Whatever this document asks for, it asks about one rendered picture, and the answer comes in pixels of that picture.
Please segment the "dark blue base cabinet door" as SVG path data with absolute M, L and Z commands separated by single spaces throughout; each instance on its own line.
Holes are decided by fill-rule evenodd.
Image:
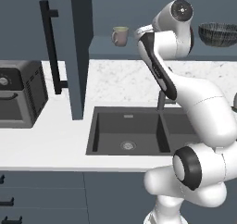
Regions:
M 90 224 L 143 224 L 156 202 L 141 172 L 85 172 L 84 183 Z

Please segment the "dark grey sink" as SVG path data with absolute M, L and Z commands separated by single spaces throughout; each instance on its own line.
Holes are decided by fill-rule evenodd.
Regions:
M 172 156 L 188 143 L 200 143 L 180 107 L 94 108 L 88 156 Z

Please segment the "grey tap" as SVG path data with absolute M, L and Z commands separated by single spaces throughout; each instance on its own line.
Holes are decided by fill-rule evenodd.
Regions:
M 175 105 L 176 102 L 171 99 L 168 99 L 166 95 L 164 94 L 164 92 L 160 91 L 158 94 L 157 109 L 163 110 L 165 107 L 165 104 Z

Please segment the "beige mug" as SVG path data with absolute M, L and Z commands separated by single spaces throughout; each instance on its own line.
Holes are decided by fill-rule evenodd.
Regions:
M 115 46 L 125 46 L 128 41 L 129 28 L 128 27 L 114 27 L 111 40 Z

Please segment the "dark grey toaster oven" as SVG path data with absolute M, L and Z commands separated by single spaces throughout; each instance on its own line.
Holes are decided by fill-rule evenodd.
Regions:
M 0 97 L 19 96 L 0 101 L 0 128 L 28 129 L 40 116 L 48 101 L 41 61 L 0 60 L 0 78 L 9 84 L 0 84 Z

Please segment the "dark blue drawer front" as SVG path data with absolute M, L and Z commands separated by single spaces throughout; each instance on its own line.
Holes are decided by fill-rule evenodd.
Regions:
M 23 208 L 86 208 L 83 189 L 65 188 L 0 188 L 0 201 L 10 201 Z
M 22 216 L 22 224 L 89 224 L 85 209 L 0 208 L 0 224 L 5 216 Z
M 0 187 L 11 188 L 83 188 L 81 172 L 60 171 L 0 171 L 5 175 Z

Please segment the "dark patterned bowl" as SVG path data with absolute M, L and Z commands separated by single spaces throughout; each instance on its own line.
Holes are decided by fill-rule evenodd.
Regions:
M 237 44 L 237 25 L 227 23 L 202 23 L 198 26 L 201 41 L 208 46 L 230 47 Z

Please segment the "dark blue wall cabinet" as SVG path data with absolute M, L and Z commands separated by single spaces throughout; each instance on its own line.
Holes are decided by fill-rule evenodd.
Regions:
M 152 22 L 154 16 L 173 0 L 92 0 L 94 37 L 90 46 L 92 59 L 137 59 L 134 31 Z M 227 48 L 205 45 L 199 38 L 198 26 L 206 22 L 237 25 L 237 0 L 186 0 L 193 6 L 191 26 L 194 46 L 187 56 L 199 61 L 237 61 L 237 44 Z M 114 27 L 128 27 L 125 46 L 111 40 Z

